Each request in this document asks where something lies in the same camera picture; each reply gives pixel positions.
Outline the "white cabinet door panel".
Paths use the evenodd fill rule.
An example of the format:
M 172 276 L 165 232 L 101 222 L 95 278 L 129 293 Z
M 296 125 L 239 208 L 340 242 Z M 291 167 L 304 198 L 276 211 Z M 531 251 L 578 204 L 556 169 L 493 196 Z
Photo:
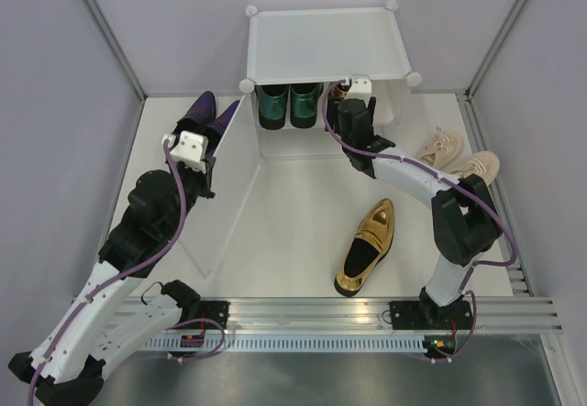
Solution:
M 196 201 L 179 240 L 203 278 L 216 269 L 226 254 L 260 165 L 255 118 L 248 95 L 239 100 L 215 157 L 211 183 L 215 197 Z

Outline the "green loafer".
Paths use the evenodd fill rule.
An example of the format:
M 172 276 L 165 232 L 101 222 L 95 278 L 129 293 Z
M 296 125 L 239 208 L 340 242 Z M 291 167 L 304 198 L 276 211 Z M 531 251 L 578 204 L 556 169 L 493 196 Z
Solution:
M 259 121 L 262 128 L 279 130 L 285 124 L 289 86 L 286 84 L 257 87 Z
M 322 84 L 299 83 L 291 86 L 290 122 L 293 127 L 307 129 L 316 124 Z

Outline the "gold pointed shoe front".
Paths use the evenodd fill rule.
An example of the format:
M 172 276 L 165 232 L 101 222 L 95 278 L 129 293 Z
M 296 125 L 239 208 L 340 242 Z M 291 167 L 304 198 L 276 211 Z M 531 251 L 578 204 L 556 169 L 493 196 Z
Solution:
M 361 220 L 342 266 L 334 278 L 338 294 L 353 297 L 389 253 L 394 236 L 394 208 L 389 198 L 376 203 Z

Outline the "gold pointed shoe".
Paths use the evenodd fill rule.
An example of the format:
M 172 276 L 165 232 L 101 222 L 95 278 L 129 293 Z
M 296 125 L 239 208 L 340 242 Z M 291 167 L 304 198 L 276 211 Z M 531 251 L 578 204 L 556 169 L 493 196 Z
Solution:
M 334 278 L 338 294 L 353 297 L 389 253 L 394 236 L 394 208 L 389 198 L 376 203 L 361 220 L 342 266 Z
M 350 86 L 344 83 L 337 84 L 334 88 L 330 90 L 329 99 L 333 100 L 334 102 L 340 102 L 344 100 L 349 92 Z

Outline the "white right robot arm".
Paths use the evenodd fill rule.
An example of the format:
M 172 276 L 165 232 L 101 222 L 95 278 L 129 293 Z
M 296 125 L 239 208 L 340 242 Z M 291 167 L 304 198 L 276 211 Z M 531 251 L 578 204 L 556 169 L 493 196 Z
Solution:
M 437 264 L 418 296 L 418 315 L 430 328 L 446 323 L 460 306 L 481 255 L 504 231 L 488 187 L 478 175 L 449 175 L 423 164 L 377 135 L 376 100 L 338 99 L 330 95 L 323 107 L 326 129 L 340 144 L 351 166 L 385 181 L 422 203 L 432 215 Z

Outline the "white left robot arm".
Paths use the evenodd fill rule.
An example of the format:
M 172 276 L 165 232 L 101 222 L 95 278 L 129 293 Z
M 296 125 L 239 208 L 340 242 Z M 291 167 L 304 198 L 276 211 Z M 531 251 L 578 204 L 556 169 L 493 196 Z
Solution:
M 128 206 L 98 253 L 90 277 L 49 336 L 34 350 L 13 355 L 8 368 L 28 384 L 28 404 L 88 405 L 105 381 L 153 336 L 202 324 L 201 296 L 173 280 L 131 318 L 107 331 L 118 307 L 179 240 L 198 198 L 211 199 L 214 159 L 195 170 L 167 159 L 167 170 L 142 174 Z

